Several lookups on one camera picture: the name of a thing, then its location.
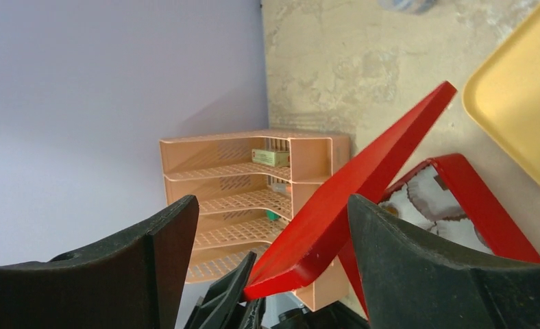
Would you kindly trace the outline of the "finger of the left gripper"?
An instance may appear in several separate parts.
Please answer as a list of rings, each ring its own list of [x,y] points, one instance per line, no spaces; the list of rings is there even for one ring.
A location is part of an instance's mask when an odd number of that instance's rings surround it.
[[[210,285],[206,294],[199,298],[185,328],[256,328],[257,301],[243,301],[243,290],[256,253],[249,252],[230,273]]]

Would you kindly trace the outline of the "red box lid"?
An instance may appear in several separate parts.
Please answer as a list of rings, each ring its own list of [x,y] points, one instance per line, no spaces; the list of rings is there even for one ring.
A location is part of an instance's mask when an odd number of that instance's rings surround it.
[[[339,258],[363,302],[347,217],[347,201],[359,194],[377,202],[456,94],[442,82],[390,128],[323,183],[254,265],[244,288],[247,301],[313,283]]]

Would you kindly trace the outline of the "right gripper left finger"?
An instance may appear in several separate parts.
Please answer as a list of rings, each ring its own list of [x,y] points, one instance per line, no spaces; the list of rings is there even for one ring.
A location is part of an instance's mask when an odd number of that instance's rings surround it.
[[[187,195],[47,262],[0,266],[0,328],[173,328],[198,216]]]

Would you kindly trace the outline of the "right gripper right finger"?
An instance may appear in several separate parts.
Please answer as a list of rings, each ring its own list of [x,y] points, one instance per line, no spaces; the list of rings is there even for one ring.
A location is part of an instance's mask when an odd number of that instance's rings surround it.
[[[540,264],[453,243],[348,199],[372,328],[540,328]]]

